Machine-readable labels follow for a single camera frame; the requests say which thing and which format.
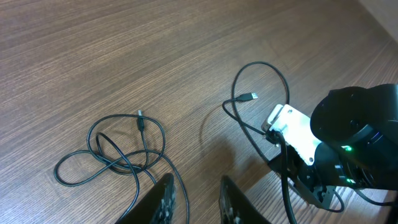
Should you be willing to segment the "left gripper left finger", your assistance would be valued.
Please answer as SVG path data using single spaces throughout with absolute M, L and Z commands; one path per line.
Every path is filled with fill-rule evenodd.
M 171 224 L 175 208 L 174 176 L 166 173 L 118 224 Z

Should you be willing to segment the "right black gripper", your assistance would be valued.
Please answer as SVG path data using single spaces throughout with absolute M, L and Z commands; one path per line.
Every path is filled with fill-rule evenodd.
M 329 209 L 332 198 L 338 195 L 337 153 L 326 144 L 321 144 L 315 151 L 313 164 L 308 165 L 292 146 L 286 146 L 284 151 L 286 156 L 278 154 L 268 166 L 279 174 L 286 172 L 288 180 L 293 182 L 292 190 L 307 203 Z

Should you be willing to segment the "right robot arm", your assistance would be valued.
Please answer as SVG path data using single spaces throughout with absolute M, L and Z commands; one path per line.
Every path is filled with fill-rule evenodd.
M 397 189 L 397 85 L 332 90 L 307 116 L 277 105 L 262 124 L 269 161 L 307 203 L 328 210 L 337 187 Z

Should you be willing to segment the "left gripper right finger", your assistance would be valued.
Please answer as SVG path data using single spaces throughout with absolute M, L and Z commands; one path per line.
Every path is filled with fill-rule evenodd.
M 271 224 L 227 175 L 221 178 L 219 206 L 222 224 Z

